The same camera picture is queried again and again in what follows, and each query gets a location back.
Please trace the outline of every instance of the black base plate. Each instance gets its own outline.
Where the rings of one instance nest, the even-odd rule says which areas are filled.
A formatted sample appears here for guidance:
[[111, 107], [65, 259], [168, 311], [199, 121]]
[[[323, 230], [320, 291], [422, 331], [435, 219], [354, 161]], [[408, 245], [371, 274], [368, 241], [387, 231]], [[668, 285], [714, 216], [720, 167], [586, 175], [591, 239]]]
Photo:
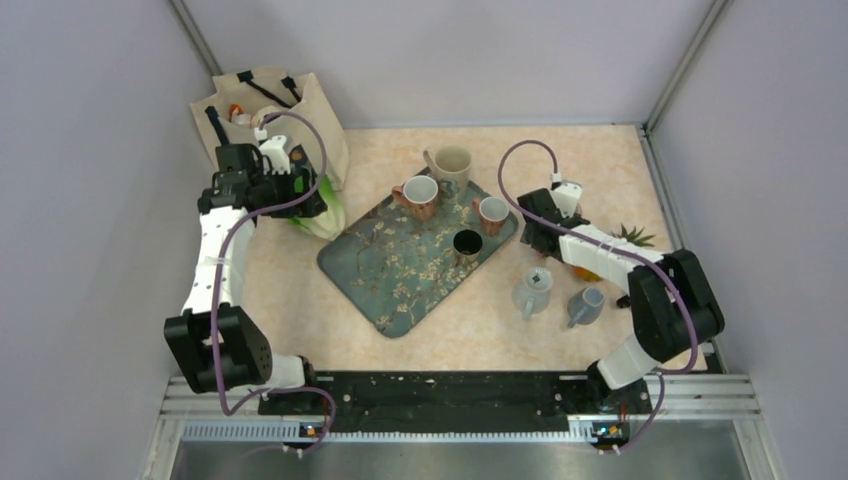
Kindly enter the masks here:
[[[573, 414], [651, 411], [644, 381], [602, 405], [585, 372], [316, 372], [336, 401], [335, 432], [515, 433], [568, 430]], [[320, 397], [270, 395], [260, 415], [323, 415]]]

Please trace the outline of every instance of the cup handle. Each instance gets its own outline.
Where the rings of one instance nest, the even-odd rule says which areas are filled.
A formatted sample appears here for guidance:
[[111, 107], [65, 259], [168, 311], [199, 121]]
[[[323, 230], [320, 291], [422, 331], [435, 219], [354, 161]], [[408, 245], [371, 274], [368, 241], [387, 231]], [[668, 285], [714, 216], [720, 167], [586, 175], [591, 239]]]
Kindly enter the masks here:
[[474, 213], [476, 213], [480, 218], [483, 218], [483, 214], [480, 213], [480, 204], [483, 200], [480, 197], [475, 198], [471, 201], [471, 208], [474, 209]]
[[424, 149], [424, 163], [430, 167], [430, 172], [435, 175], [436, 174], [436, 155], [433, 147], [427, 147]]
[[400, 185], [392, 187], [392, 198], [404, 207], [409, 207], [410, 205], [409, 200], [403, 195], [403, 187]]
[[527, 303], [524, 305], [524, 312], [521, 314], [521, 318], [524, 320], [530, 320], [530, 316], [533, 315], [533, 304], [536, 303], [536, 299], [530, 297], [527, 299]]

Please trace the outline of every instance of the black cup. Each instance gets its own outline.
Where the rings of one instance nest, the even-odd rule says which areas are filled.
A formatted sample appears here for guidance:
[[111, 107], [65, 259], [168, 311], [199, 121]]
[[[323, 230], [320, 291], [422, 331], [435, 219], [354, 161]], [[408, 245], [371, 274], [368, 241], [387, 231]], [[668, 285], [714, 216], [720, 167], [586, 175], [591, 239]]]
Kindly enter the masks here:
[[456, 250], [457, 260], [471, 263], [477, 260], [483, 250], [483, 237], [474, 230], [462, 230], [453, 236], [453, 248]]

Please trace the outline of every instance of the bag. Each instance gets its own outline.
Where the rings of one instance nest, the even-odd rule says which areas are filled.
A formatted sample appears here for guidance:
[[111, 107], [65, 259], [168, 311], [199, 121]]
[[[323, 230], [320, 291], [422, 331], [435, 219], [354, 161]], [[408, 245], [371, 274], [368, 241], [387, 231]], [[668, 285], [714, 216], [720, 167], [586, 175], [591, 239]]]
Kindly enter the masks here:
[[[254, 128], [230, 121], [230, 107], [238, 105], [247, 115], [291, 111], [309, 120], [321, 134], [327, 149], [327, 178], [334, 190], [344, 188], [350, 165], [350, 147], [330, 102], [313, 73], [289, 77], [280, 67], [260, 67], [241, 73], [212, 77], [216, 93], [191, 104], [191, 111], [206, 153], [217, 168], [215, 147], [228, 143], [258, 144]], [[254, 124], [261, 118], [254, 116]], [[285, 135], [289, 146], [302, 145], [316, 171], [321, 170], [321, 149], [312, 132], [297, 119], [279, 117], [265, 126], [268, 138]]]

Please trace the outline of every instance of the mug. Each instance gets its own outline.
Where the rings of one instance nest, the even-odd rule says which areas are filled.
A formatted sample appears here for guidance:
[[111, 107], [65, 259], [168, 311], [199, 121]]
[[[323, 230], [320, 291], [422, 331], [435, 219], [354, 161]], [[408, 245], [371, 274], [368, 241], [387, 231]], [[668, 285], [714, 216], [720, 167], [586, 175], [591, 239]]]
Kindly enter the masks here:
[[568, 328], [589, 325], [601, 316], [604, 309], [604, 292], [595, 287], [584, 288], [568, 301]]
[[500, 198], [487, 197], [482, 200], [475, 198], [471, 202], [471, 208], [480, 217], [483, 233], [490, 237], [494, 237], [501, 231], [501, 227], [506, 223], [506, 217], [509, 216], [509, 207]]
[[462, 230], [453, 236], [456, 265], [471, 265], [483, 250], [483, 237], [474, 230]]
[[439, 181], [442, 198], [461, 202], [468, 190], [471, 174], [471, 153], [465, 148], [452, 145], [435, 151], [432, 147], [424, 149], [424, 161], [430, 172]]
[[512, 304], [521, 311], [521, 318], [529, 320], [548, 307], [553, 285], [551, 272], [544, 268], [534, 268], [521, 277], [512, 289]]
[[422, 222], [430, 220], [436, 213], [438, 194], [439, 185], [426, 175], [412, 177], [402, 187], [392, 187], [392, 197]]

